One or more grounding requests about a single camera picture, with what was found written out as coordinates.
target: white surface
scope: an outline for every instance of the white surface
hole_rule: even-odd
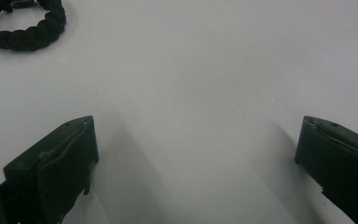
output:
[[[92,115],[101,162],[64,223],[351,223],[294,164],[303,116],[358,132],[358,0],[63,0],[0,50],[2,168]],[[25,29],[38,7],[0,15]]]

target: dark green fabric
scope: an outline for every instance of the dark green fabric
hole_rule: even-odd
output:
[[[66,23],[61,0],[38,0],[38,3],[49,11],[45,19],[25,31],[0,31],[0,49],[35,51],[47,47],[60,37]],[[0,0],[0,12],[2,10],[12,12],[10,2]]]

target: white table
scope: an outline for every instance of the white table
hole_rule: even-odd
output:
[[[358,132],[358,0],[63,0],[60,39],[0,50],[2,168],[92,115],[64,223],[352,223],[294,163],[305,115]],[[42,20],[0,14],[0,29]]]

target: paracord bracelet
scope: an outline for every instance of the paracord bracelet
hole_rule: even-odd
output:
[[[0,12],[12,12],[11,3],[14,7],[30,6],[33,0],[0,0]],[[39,5],[49,12],[45,19],[36,26],[26,30],[0,31],[0,49],[15,51],[35,51],[47,47],[56,41],[64,30],[66,23],[65,10],[61,0],[37,0]]]

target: dark green strap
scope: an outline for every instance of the dark green strap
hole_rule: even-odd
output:
[[[35,51],[47,47],[60,37],[66,23],[61,0],[37,1],[42,8],[49,11],[45,19],[26,30],[0,31],[0,49]],[[2,10],[12,12],[10,2],[0,0],[0,12]]]

